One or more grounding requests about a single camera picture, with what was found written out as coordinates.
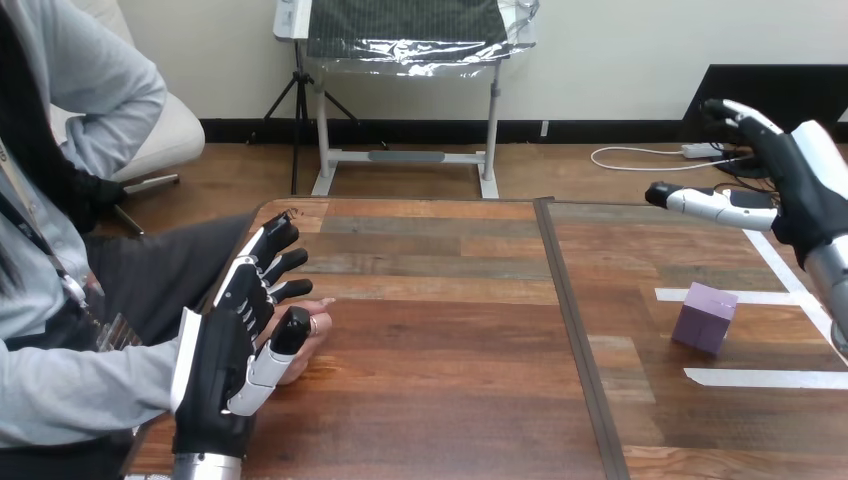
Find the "gray sweater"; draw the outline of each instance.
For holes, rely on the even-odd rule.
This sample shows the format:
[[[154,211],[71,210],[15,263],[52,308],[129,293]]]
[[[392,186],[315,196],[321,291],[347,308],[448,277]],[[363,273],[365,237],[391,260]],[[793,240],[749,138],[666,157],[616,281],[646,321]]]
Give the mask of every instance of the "gray sweater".
[[[155,65],[65,0],[0,3],[17,27],[45,111],[52,103],[86,114],[67,123],[65,156],[109,178],[133,158],[162,111],[165,84]],[[89,271],[82,238],[35,186],[25,189],[45,239],[82,283]],[[0,194],[23,208],[2,170]],[[66,300],[59,278],[47,257],[2,215],[0,239],[22,281],[0,297],[0,339],[41,333]],[[173,341],[80,353],[9,352],[2,340],[0,447],[87,440],[140,425],[168,408]]]

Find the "woman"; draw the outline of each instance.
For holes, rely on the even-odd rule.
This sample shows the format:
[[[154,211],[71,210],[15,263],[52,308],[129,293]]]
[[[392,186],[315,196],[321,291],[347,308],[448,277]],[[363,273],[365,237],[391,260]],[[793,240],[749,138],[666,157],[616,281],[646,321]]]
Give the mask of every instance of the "woman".
[[[168,408],[180,310],[202,301],[250,219],[141,240],[81,236],[120,200],[122,190],[99,178],[138,151],[165,84],[65,0],[0,6],[0,476],[115,478],[123,451],[111,434]],[[51,103],[86,114],[68,121],[60,146]],[[328,303],[302,303],[322,335]],[[119,313],[145,346],[91,351],[91,325]],[[322,338],[308,341],[284,382]]]

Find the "lanyard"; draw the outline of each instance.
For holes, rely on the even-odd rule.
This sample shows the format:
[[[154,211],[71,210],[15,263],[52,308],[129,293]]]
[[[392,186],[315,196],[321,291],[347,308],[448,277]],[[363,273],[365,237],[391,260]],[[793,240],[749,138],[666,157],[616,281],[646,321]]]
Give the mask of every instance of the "lanyard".
[[[10,202],[5,195],[0,195],[0,213],[12,222],[15,227],[20,230],[24,237],[47,255],[47,258],[50,259],[50,263],[53,264],[53,268],[56,269],[56,274],[59,275],[59,278],[62,280],[65,289],[69,294],[71,294],[71,296],[74,297],[75,300],[77,300],[81,305],[84,305],[85,291],[82,289],[80,284],[74,280],[70,274],[68,274],[68,271],[62,265],[62,262],[59,261],[59,258],[53,252],[53,249],[50,248],[50,244],[44,239],[44,235],[42,235],[41,231],[38,229],[38,222],[36,222],[34,215],[35,203],[33,203],[29,198],[29,195],[27,195],[23,182],[21,181],[21,176],[18,174],[15,166],[12,165],[11,160],[9,160],[9,155],[6,152],[6,146],[3,144],[2,139],[0,139],[0,169],[2,169],[6,174],[6,177],[9,178],[12,188],[15,189],[15,193],[18,195],[19,200],[24,204],[24,209],[29,220],[24,218],[21,212],[12,205],[12,202]]]

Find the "prosthetic hand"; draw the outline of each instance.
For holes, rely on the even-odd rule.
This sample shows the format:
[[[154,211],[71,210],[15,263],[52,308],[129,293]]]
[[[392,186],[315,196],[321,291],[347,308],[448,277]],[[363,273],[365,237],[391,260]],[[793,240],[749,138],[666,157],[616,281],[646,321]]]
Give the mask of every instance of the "prosthetic hand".
[[[276,255],[297,238],[286,214],[272,219],[239,252],[209,312],[183,310],[171,386],[175,480],[240,478],[255,413],[311,330],[309,312],[291,307],[255,345],[278,303],[312,290],[309,280],[275,285],[307,260],[303,249]]]
[[[749,230],[773,230],[795,249],[833,317],[834,346],[848,355],[848,166],[815,121],[786,134],[760,112],[731,100],[708,100],[704,113],[739,131],[765,164],[780,195],[719,193],[654,183],[653,205]]]

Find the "wooden table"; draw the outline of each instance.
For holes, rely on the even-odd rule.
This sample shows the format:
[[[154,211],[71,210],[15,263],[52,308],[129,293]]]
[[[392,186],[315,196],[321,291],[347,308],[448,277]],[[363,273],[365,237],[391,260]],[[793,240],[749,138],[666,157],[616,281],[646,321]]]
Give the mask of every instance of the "wooden table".
[[[670,341],[680,303],[654,288],[782,289],[739,231],[653,207],[335,198],[254,225],[288,208],[310,253],[290,278],[339,299],[335,328],[260,411],[246,477],[844,478],[848,394],[683,373],[845,371],[798,307],[740,306],[717,358]],[[132,471],[169,472],[172,434],[154,427]]]

